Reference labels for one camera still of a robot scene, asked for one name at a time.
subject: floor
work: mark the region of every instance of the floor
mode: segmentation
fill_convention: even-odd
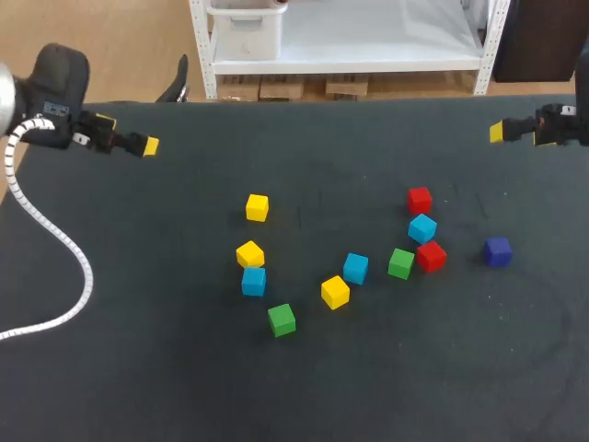
[[[171,82],[186,53],[190,100],[205,100],[188,0],[0,0],[0,11],[0,60],[16,76],[27,76],[40,48],[57,41],[84,52],[90,61],[87,102],[152,101]],[[380,76],[370,98],[465,97],[472,81],[473,75],[462,73]],[[490,95],[573,92],[572,81],[491,84],[489,90]],[[311,84],[306,98],[324,99],[321,84]]]

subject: yellow cube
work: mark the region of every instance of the yellow cube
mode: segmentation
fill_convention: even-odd
[[[246,218],[249,221],[263,223],[268,216],[268,210],[270,210],[270,203],[267,196],[254,195],[253,193],[249,196],[246,204]]]
[[[335,310],[350,300],[350,287],[339,276],[334,276],[321,285],[321,297]]]
[[[264,251],[254,241],[248,241],[237,252],[237,262],[246,267],[261,267],[264,265]]]

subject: white cable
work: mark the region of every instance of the white cable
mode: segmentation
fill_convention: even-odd
[[[41,224],[43,227],[49,230],[56,238],[58,238],[80,262],[80,265],[82,266],[82,272],[84,272],[84,290],[82,291],[82,296],[77,301],[77,303],[72,308],[70,308],[69,311],[65,312],[62,316],[55,318],[54,320],[48,320],[47,322],[43,322],[41,324],[29,325],[27,327],[20,327],[17,329],[0,332],[0,341],[22,334],[42,332],[43,330],[49,330],[53,327],[57,327],[59,325],[64,324],[65,322],[73,318],[75,315],[77,315],[82,308],[84,308],[84,306],[90,298],[90,295],[92,294],[92,286],[94,285],[94,275],[92,273],[92,267],[90,267],[90,263],[88,262],[88,259],[84,252],[79,247],[77,247],[77,245],[67,235],[65,235],[60,228],[58,228],[41,212],[39,212],[39,210],[37,210],[35,206],[30,203],[29,199],[27,199],[25,194],[20,190],[20,186],[18,185],[14,168],[15,148],[17,144],[20,142],[22,136],[31,129],[54,130],[55,126],[53,126],[52,122],[44,118],[33,118],[31,120],[26,120],[25,122],[21,123],[8,137],[8,143],[6,144],[6,151],[4,156],[8,188],[15,196],[18,203],[22,205],[22,207],[29,213],[29,215],[31,215],[35,221],[37,221],[39,224]]]

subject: black mat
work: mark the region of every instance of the black mat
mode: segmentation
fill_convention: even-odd
[[[96,289],[66,325],[0,343],[0,440],[589,440],[589,150],[488,136],[552,100],[107,107],[158,156],[33,148],[21,184]],[[415,249],[422,185],[449,257],[406,282],[387,262]],[[265,224],[244,220],[251,192]],[[507,269],[481,261],[495,235]],[[240,294],[250,239],[263,299]],[[77,262],[12,197],[0,244],[1,329],[77,301]],[[367,282],[331,311],[319,286],[349,251]],[[274,339],[284,302],[298,330]]]

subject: cube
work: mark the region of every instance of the cube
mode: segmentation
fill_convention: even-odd
[[[246,204],[246,218],[249,221],[258,221],[263,223],[268,216],[270,203],[267,196],[251,194]]]
[[[407,206],[413,215],[429,214],[432,211],[433,198],[427,187],[409,189]]]
[[[241,279],[241,291],[247,297],[263,297],[266,288],[266,269],[246,267]]]
[[[334,276],[321,285],[321,297],[335,310],[350,300],[350,287],[339,276]]]
[[[296,331],[295,315],[288,304],[270,308],[268,310],[268,319],[275,338]]]
[[[400,279],[408,279],[415,255],[410,251],[395,249],[388,262],[388,274]]]
[[[409,224],[409,236],[420,244],[430,241],[435,235],[437,223],[427,215],[418,215]]]
[[[264,252],[254,241],[248,241],[236,250],[237,262],[246,267],[261,267],[264,265]]]
[[[343,264],[343,280],[358,285],[364,284],[364,278],[368,271],[368,258],[355,253],[348,253],[348,258]]]
[[[505,267],[511,262],[514,253],[507,238],[499,237],[489,238],[485,241],[483,255],[491,267]]]
[[[435,241],[430,241],[417,249],[417,263],[427,273],[444,267],[447,256],[444,249]]]

